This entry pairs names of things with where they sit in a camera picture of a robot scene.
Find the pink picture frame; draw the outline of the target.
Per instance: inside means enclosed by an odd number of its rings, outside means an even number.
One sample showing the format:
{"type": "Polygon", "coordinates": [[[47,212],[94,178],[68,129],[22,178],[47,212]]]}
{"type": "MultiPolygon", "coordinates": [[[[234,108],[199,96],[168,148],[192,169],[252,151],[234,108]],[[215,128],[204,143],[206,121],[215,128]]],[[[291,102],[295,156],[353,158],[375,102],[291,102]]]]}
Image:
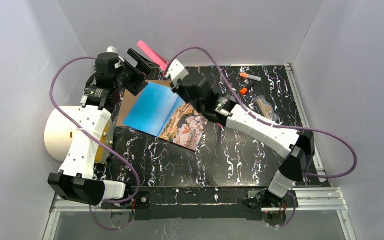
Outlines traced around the pink picture frame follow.
{"type": "Polygon", "coordinates": [[[143,40],[137,43],[137,46],[155,63],[157,64],[162,72],[164,73],[168,67],[168,61],[160,56],[154,49],[152,49],[143,40]]]}

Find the brown cardboard backing board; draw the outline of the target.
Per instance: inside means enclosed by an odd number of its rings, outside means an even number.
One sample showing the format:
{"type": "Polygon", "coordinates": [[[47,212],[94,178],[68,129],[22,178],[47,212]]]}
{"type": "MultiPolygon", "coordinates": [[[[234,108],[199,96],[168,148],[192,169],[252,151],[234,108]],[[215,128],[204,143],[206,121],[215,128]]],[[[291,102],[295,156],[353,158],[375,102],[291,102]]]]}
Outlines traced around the brown cardboard backing board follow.
{"type": "Polygon", "coordinates": [[[124,124],[124,121],[126,117],[131,112],[132,108],[136,104],[136,102],[139,100],[142,94],[145,92],[148,92],[149,90],[152,90],[154,88],[154,85],[160,85],[165,88],[168,88],[168,91],[170,92],[170,84],[171,81],[169,80],[147,80],[147,86],[138,94],[133,95],[128,90],[125,90],[123,92],[122,101],[120,104],[120,108],[117,114],[117,118],[115,120],[115,126],[116,127],[127,127],[127,125],[124,124]]]}

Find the landscape photo print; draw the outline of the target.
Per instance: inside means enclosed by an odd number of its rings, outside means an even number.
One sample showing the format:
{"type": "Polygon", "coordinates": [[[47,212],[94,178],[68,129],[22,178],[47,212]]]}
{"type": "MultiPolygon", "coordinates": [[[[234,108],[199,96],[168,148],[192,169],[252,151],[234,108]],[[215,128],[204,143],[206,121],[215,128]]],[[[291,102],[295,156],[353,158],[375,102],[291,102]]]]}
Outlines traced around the landscape photo print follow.
{"type": "Polygon", "coordinates": [[[143,93],[124,120],[127,127],[191,151],[198,149],[208,120],[161,85],[143,93]]]}

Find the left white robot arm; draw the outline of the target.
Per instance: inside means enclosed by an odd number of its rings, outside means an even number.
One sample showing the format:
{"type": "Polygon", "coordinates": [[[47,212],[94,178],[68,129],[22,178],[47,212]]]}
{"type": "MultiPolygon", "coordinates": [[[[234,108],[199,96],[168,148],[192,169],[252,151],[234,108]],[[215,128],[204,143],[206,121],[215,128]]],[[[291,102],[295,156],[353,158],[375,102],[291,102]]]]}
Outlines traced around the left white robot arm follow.
{"type": "Polygon", "coordinates": [[[86,81],[80,104],[56,105],[48,118],[45,145],[62,164],[58,172],[50,173],[47,182],[64,200],[90,206],[123,204],[139,193],[123,181],[94,179],[95,164],[116,154],[112,149],[112,114],[121,101],[121,90],[137,96],[147,86],[148,75],[158,68],[132,48],[127,53],[136,65],[120,57],[112,46],[100,53],[94,59],[94,73],[86,81]]]}

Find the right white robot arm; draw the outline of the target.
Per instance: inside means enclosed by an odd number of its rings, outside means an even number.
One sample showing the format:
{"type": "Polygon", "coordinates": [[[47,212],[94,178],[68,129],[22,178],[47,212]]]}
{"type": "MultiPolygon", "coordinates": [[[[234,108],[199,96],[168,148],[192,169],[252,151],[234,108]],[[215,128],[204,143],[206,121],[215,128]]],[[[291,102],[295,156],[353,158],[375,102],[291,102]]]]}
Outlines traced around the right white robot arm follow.
{"type": "Polygon", "coordinates": [[[253,209],[281,205],[289,190],[304,179],[305,169],[314,157],[313,133],[285,129],[273,121],[259,122],[261,115],[240,106],[233,96],[215,91],[196,72],[171,73],[169,77],[171,90],[207,120],[258,140],[284,159],[268,187],[245,201],[253,209]]]}

